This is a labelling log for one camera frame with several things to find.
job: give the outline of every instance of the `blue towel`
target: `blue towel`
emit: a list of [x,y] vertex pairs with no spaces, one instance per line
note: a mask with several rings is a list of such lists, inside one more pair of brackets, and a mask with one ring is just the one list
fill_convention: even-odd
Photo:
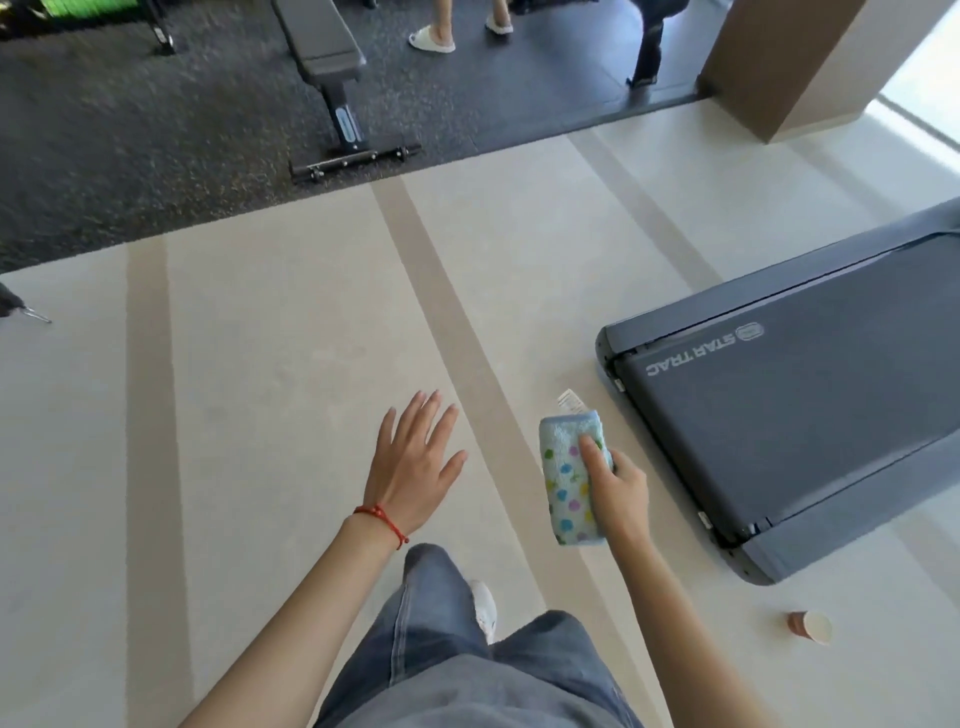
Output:
[[540,420],[540,456],[550,522],[561,546],[601,544],[604,541],[593,517],[590,479],[580,456],[579,439],[583,433],[593,438],[612,467],[612,458],[604,444],[603,425],[595,411]]

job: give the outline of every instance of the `left hand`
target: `left hand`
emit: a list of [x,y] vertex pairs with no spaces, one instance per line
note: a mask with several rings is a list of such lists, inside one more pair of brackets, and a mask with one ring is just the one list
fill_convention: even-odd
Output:
[[396,432],[396,410],[391,407],[376,438],[363,504],[379,503],[406,536],[433,515],[467,462],[467,452],[460,450],[444,464],[446,444],[460,412],[451,404],[431,432],[441,401],[439,391],[429,398],[417,392],[400,415]]

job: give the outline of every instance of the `hand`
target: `hand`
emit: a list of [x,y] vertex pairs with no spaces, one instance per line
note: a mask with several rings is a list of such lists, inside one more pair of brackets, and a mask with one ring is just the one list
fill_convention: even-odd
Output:
[[446,409],[430,432],[442,398],[437,391],[424,399],[423,392],[414,395],[396,433],[396,410],[391,407],[383,418],[363,495],[364,505],[379,503],[406,536],[433,515],[467,462],[467,452],[460,450],[444,465],[446,443],[460,414],[456,405]]
[[590,476],[593,513],[611,546],[650,540],[647,475],[619,450],[611,449],[616,474],[589,435],[580,436],[580,454]]

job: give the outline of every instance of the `beige floor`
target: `beige floor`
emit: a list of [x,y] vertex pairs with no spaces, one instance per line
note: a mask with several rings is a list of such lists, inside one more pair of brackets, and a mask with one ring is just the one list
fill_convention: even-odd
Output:
[[[669,725],[608,552],[549,533],[537,424],[572,387],[784,725],[954,725],[960,489],[752,587],[592,353],[606,323],[960,195],[960,160],[902,131],[878,110],[765,147],[707,102],[5,277],[57,322],[0,324],[0,724],[175,724],[355,504],[386,407],[439,386],[472,457],[419,536],[488,582],[503,634],[575,612]],[[795,608],[835,646],[789,636]]]

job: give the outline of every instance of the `shoe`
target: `shoe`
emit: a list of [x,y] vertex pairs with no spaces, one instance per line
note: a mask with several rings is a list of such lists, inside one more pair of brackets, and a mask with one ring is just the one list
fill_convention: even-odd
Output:
[[470,579],[470,590],[473,592],[473,609],[476,610],[477,624],[487,638],[487,644],[495,642],[496,632],[496,602],[493,595],[482,581]]
[[425,28],[420,28],[416,33],[411,33],[407,40],[410,41],[410,45],[414,48],[430,53],[453,53],[457,49],[456,43],[441,45],[434,40],[433,36],[430,35],[429,25]]
[[495,33],[498,36],[508,36],[514,31],[514,24],[510,23],[509,25],[497,25],[496,20],[493,19],[493,13],[491,12],[487,15],[487,30],[491,33]]

